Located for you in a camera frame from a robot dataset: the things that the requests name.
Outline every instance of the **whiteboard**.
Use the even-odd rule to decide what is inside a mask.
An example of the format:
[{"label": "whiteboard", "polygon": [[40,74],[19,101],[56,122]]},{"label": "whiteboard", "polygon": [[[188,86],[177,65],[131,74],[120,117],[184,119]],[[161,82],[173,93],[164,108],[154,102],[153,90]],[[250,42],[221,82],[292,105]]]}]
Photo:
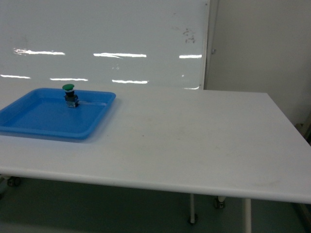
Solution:
[{"label": "whiteboard", "polygon": [[0,80],[203,87],[208,0],[2,0]]}]

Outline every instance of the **table leg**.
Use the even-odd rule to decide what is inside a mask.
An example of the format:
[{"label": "table leg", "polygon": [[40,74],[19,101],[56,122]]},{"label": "table leg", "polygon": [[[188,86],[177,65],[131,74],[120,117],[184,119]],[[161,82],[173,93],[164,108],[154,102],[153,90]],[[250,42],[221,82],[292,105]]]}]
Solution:
[{"label": "table leg", "polygon": [[245,198],[242,201],[243,207],[243,232],[251,233],[252,232],[252,206],[251,199]]},{"label": "table leg", "polygon": [[198,215],[195,214],[195,210],[194,210],[194,194],[191,193],[190,194],[190,217],[189,217],[188,223],[190,223],[191,225],[194,225],[197,220],[198,220]]}]

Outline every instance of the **stain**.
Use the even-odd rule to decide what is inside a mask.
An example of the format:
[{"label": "stain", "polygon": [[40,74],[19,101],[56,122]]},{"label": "stain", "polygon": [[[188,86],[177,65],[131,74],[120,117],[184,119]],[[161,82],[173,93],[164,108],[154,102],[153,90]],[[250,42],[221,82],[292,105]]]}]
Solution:
[{"label": "stain", "polygon": [[253,186],[257,186],[257,187],[275,187],[280,182],[281,182],[281,180],[272,181],[272,182],[254,183]]},{"label": "stain", "polygon": [[173,29],[174,31],[179,31],[179,30],[180,30],[180,28],[178,28],[178,27],[176,27],[176,26],[172,26],[172,29]]},{"label": "stain", "polygon": [[195,32],[191,30],[190,28],[186,28],[186,30],[183,33],[183,36],[186,36],[186,44],[188,43],[195,43],[195,38],[194,38]]}]

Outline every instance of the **white wall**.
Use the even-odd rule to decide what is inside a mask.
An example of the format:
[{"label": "white wall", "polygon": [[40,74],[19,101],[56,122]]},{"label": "white wall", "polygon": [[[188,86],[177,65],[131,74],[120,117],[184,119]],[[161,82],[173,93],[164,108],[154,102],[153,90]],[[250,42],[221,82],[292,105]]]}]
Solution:
[{"label": "white wall", "polygon": [[207,89],[267,92],[293,123],[311,111],[311,0],[220,0]]}]

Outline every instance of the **green button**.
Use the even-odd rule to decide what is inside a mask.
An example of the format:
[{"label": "green button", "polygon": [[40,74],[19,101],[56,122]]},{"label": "green button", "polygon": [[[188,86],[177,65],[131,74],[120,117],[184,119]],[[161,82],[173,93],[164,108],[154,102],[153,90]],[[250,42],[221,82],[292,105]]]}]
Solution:
[{"label": "green button", "polygon": [[63,89],[65,91],[70,91],[74,88],[74,85],[73,84],[66,84],[66,85],[63,85]]}]

